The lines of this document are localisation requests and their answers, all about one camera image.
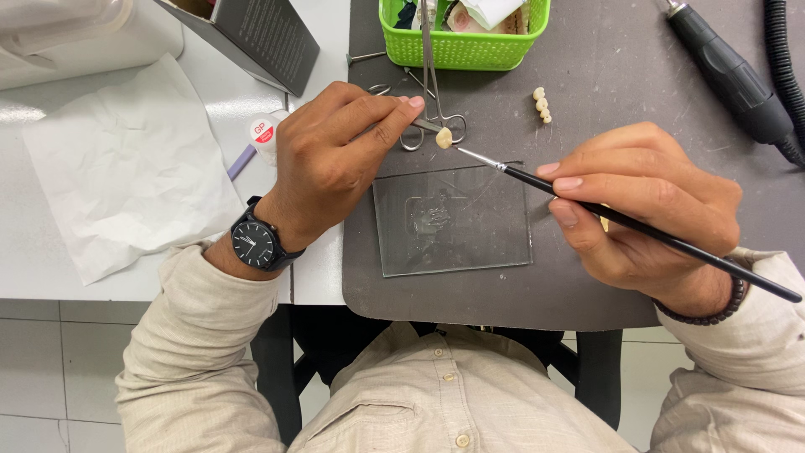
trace crumpled paper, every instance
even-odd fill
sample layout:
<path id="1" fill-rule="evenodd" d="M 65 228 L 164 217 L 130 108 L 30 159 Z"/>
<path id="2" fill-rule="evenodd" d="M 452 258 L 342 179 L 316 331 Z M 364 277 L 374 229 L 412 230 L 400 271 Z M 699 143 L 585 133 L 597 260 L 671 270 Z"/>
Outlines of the crumpled paper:
<path id="1" fill-rule="evenodd" d="M 226 230 L 244 210 L 204 105 L 169 54 L 32 123 L 23 139 L 84 285 Z"/>
<path id="2" fill-rule="evenodd" d="M 470 17 L 483 28 L 492 30 L 526 0 L 461 0 Z"/>

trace white table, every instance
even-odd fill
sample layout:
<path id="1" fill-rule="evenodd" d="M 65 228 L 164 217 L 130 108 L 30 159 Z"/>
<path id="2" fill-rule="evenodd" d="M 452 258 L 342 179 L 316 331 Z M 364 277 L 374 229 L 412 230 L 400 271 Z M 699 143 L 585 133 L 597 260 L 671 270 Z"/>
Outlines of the white table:
<path id="1" fill-rule="evenodd" d="M 349 0 L 291 0 L 321 46 L 302 98 L 313 99 L 331 81 L 347 80 Z M 210 127 L 228 168 L 248 144 L 246 118 L 283 108 L 284 93 L 256 81 L 184 28 L 177 59 L 207 109 Z M 39 187 L 20 133 L 23 125 L 102 86 L 128 81 L 142 68 L 0 91 L 0 298 L 150 301 L 159 291 L 157 268 L 166 252 L 141 257 L 128 268 L 83 286 Z M 234 182 L 242 200 L 264 194 L 276 170 L 258 156 Z M 341 296 L 341 236 L 333 227 L 294 263 L 294 302 L 344 304 Z M 291 301 L 291 272 L 280 277 L 280 301 Z"/>

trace left hand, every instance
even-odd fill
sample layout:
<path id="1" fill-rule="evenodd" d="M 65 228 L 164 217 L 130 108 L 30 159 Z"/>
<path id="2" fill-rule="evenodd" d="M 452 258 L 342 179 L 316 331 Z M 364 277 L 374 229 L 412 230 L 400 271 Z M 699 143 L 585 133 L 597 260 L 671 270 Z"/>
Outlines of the left hand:
<path id="1" fill-rule="evenodd" d="M 277 127 L 277 183 L 255 217 L 277 228 L 287 251 L 307 247 L 352 212 L 423 107 L 420 96 L 370 96 L 333 82 Z"/>

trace purple stick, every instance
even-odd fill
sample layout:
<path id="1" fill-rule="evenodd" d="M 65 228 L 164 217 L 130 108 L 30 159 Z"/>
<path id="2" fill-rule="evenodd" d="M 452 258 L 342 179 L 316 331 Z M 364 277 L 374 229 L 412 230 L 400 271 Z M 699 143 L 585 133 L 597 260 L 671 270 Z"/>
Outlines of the purple stick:
<path id="1" fill-rule="evenodd" d="M 241 170 L 249 163 L 254 154 L 257 152 L 251 144 L 243 150 L 241 155 L 235 160 L 235 163 L 229 167 L 229 170 L 226 170 L 226 174 L 229 175 L 229 180 L 234 181 L 238 174 L 240 174 Z"/>

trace black paintbrush handle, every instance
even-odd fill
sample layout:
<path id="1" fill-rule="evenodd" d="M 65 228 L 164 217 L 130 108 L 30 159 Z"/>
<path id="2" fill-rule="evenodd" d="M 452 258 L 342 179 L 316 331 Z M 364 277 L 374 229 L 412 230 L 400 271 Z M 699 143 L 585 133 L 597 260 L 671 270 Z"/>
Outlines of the black paintbrush handle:
<path id="1" fill-rule="evenodd" d="M 507 166 L 503 172 L 507 175 L 515 177 L 522 182 L 525 182 L 528 185 L 532 185 L 537 189 L 542 190 L 543 192 L 548 192 L 549 194 L 556 196 L 556 193 L 553 191 L 553 185 L 545 181 L 544 179 L 537 178 L 534 175 L 529 173 L 523 172 L 517 168 Z M 715 256 L 712 253 L 707 253 L 706 251 L 692 246 L 689 243 L 686 243 L 682 239 L 676 238 L 672 235 L 664 231 L 660 231 L 657 228 L 654 228 L 651 225 L 646 225 L 643 222 L 635 220 L 628 215 L 621 214 L 612 208 L 608 208 L 604 205 L 599 205 L 597 203 L 590 203 L 590 202 L 576 202 L 582 205 L 586 210 L 598 214 L 601 217 L 609 219 L 611 222 L 618 223 L 623 225 L 624 227 L 631 228 L 632 230 L 639 231 L 646 236 L 651 238 L 657 239 L 659 242 L 664 243 L 668 247 L 674 248 L 675 250 L 679 250 L 682 253 L 690 255 L 698 260 L 702 260 L 703 262 L 710 264 L 714 268 L 721 269 L 724 272 L 732 276 L 736 276 L 742 280 L 748 281 L 752 285 L 757 286 L 758 288 L 765 289 L 769 293 L 774 294 L 775 296 L 780 296 L 783 299 L 791 302 L 800 302 L 802 301 L 803 297 L 800 296 L 798 293 L 791 291 L 790 289 L 778 285 L 773 281 L 759 276 L 758 274 L 748 271 L 741 266 L 727 261 L 719 256 Z"/>

